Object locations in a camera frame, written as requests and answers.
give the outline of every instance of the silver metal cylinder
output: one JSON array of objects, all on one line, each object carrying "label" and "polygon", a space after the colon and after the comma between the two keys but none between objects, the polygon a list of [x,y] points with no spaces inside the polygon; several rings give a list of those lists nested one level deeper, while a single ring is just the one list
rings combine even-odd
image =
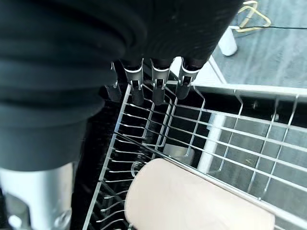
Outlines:
[{"label": "silver metal cylinder", "polygon": [[[73,189],[72,163],[37,172],[0,169],[0,182],[6,200],[8,221],[13,229],[69,229]],[[9,202],[9,197],[20,200],[27,207],[28,215],[21,214],[20,208],[15,207],[18,202]]]}]

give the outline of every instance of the wire basket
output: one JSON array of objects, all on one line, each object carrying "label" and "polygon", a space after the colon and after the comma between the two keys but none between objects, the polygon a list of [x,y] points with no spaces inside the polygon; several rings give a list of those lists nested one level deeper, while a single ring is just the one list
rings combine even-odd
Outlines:
[{"label": "wire basket", "polygon": [[127,88],[83,230],[132,229],[128,188],[151,159],[164,158],[276,216],[277,230],[307,229],[307,93],[256,86],[194,86],[185,100],[169,82],[155,106]]}]

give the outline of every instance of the gray floor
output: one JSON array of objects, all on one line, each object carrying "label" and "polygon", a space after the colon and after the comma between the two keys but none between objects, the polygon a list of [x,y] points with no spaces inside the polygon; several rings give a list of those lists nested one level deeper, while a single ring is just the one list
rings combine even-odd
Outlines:
[{"label": "gray floor", "polygon": [[[307,27],[306,0],[259,0],[259,10],[272,25]],[[254,15],[248,26],[261,25]],[[213,54],[228,83],[307,88],[307,30],[263,29],[234,32],[238,52]]]},{"label": "gray floor", "polygon": [[[271,19],[273,25],[307,27],[306,0],[260,0],[259,10]],[[257,19],[257,16],[253,17],[250,22],[248,25],[263,23],[262,20]],[[216,49],[213,54],[228,83],[307,88],[307,55],[305,54],[307,52],[307,30],[264,29],[250,34],[235,32],[235,37],[239,47],[235,55],[224,57],[219,49]],[[225,126],[233,128],[234,122],[234,119],[228,119]],[[267,134],[268,125],[239,121],[236,129],[264,137]],[[269,137],[282,140],[284,133],[284,128],[273,128]],[[221,135],[221,141],[228,142],[229,137],[230,133],[224,132]],[[289,131],[286,142],[307,147],[306,139],[306,134]],[[263,141],[234,135],[230,144],[260,153]],[[219,146],[217,154],[223,155],[224,152],[225,147]],[[279,146],[266,143],[262,153],[276,157],[278,152]],[[235,149],[230,149],[227,157],[251,167],[255,167],[258,161],[257,157]],[[279,159],[307,167],[305,152],[282,148]],[[220,164],[220,160],[214,160],[212,169],[218,169]],[[273,169],[273,163],[261,159],[258,168],[270,173]],[[307,187],[305,172],[276,164],[273,175]],[[305,192],[276,180],[269,181],[268,177],[258,173],[255,174],[255,179],[251,183],[252,171],[227,162],[225,162],[222,171],[215,176],[243,191],[249,191],[252,195],[261,197],[279,208],[307,219],[307,193]],[[287,230],[300,229],[279,220],[277,223]]]}]

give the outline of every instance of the yellow cable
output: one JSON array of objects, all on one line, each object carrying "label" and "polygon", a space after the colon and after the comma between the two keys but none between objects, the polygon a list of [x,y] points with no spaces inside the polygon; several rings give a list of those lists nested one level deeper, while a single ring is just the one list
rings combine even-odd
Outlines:
[{"label": "yellow cable", "polygon": [[[246,6],[243,6],[239,10],[238,13],[241,13],[241,12],[247,10],[247,9],[250,9],[250,12],[246,16],[246,18],[243,20],[243,22],[239,25],[239,27],[242,28],[242,27],[246,26],[246,24],[249,22],[250,18],[253,16],[254,13],[259,15],[261,18],[263,18],[266,21],[266,23],[263,25],[264,27],[269,27],[271,25],[270,19],[257,10],[257,6],[258,6],[257,1],[255,1],[255,0],[245,1],[243,4],[246,5]],[[236,31],[239,32],[239,33],[243,33],[243,32],[249,32],[249,31],[260,30],[260,29],[261,28],[259,28],[259,27],[251,27],[251,28],[245,28],[245,29],[244,28],[243,29],[236,29]]]}]

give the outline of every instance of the black cable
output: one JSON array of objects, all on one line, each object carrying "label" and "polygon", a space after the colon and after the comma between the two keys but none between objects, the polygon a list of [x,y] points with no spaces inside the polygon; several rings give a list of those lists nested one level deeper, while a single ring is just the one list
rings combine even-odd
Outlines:
[{"label": "black cable", "polygon": [[290,29],[290,30],[307,30],[307,27],[283,27],[283,26],[274,26],[274,25],[270,25],[270,26],[244,26],[244,27],[240,27],[240,29],[248,29],[248,28],[263,28],[263,29]]}]

